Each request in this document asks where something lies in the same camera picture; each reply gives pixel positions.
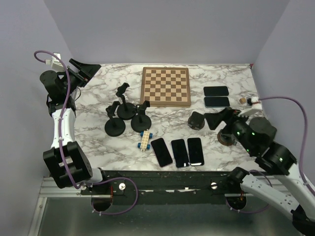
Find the teal phone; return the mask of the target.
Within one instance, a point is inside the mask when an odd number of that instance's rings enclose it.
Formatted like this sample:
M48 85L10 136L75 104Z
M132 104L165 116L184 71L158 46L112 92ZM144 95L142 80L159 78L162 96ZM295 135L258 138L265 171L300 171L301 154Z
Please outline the teal phone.
M230 106L228 97L205 97L204 103L207 108L225 108Z

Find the black phone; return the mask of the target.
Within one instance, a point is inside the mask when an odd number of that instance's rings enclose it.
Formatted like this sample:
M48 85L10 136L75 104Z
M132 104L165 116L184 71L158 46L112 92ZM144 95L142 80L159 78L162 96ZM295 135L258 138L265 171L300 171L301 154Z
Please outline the black phone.
M229 96L227 86L211 86L203 88L206 97Z
M204 165L204 155L200 138L188 138L189 161L192 166Z

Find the blue phone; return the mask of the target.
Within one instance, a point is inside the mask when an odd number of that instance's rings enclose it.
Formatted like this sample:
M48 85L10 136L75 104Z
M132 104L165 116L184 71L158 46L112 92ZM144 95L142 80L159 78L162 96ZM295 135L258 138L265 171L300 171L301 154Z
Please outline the blue phone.
M183 139L172 140L171 145L176 167L177 168L188 167L190 163L185 141Z

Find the black round phone stand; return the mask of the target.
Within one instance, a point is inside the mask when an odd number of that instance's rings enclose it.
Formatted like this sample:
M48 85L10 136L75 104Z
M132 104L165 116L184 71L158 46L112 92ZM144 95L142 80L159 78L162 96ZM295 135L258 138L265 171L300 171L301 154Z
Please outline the black round phone stand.
M126 102L124 93L129 87L128 83L123 83L117 88L116 96L122 100L122 104L117 108L117 115L122 120L130 120L136 115L136 107L130 102Z

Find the pink phone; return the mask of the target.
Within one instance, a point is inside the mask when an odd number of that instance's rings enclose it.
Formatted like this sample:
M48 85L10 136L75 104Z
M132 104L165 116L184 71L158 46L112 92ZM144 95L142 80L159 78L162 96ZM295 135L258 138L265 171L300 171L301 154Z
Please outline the pink phone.
M151 141L151 146L160 167L165 167L173 163L172 157L163 138Z

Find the black stand for pink phone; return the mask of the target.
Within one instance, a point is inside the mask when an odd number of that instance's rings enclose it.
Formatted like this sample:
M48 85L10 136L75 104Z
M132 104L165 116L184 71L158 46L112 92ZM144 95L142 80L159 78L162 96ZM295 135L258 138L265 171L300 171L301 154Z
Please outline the black stand for pink phone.
M111 137L118 137L122 135L126 129L126 124L121 118L115 118L115 111L120 105L119 101L114 101L111 106L108 106L105 110L109 117L109 120L104 126L104 130L107 135Z

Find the black stand with blue phone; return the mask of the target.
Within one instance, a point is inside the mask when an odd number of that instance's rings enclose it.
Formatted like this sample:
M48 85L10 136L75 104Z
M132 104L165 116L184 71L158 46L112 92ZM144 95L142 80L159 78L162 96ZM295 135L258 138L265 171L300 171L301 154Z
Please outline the black stand with blue phone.
M131 119L131 128L137 132L149 130L151 128L151 119L146 115L146 109L150 107L149 101L144 101L143 104L136 105L136 115Z

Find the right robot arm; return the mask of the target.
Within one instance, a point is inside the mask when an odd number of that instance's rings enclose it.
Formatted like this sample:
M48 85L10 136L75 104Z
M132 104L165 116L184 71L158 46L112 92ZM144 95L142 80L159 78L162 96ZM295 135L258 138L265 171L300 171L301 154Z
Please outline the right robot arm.
M274 141L277 130L265 117L249 119L240 113L227 107L218 113L205 113L204 117L211 130L225 122L217 135L218 141L226 146L239 143L260 168L286 187L289 194L265 184L240 167L228 175L227 189L233 193L242 190L253 194L291 219L301 234L313 236L315 197L303 181L297 159L289 149Z

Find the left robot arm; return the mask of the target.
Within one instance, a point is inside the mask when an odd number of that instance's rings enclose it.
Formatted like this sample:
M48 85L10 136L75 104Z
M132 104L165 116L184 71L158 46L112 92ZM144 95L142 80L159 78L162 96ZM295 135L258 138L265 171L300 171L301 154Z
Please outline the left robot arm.
M75 141L74 124L76 106L71 94L83 88L99 71L99 64L86 64L74 59L69 61L78 69L64 72L48 70L40 75L40 81L48 92L46 105L54 121L54 138L51 148L43 153L43 160L59 188L91 185L98 194L109 189L108 180L99 168L92 168L86 155Z

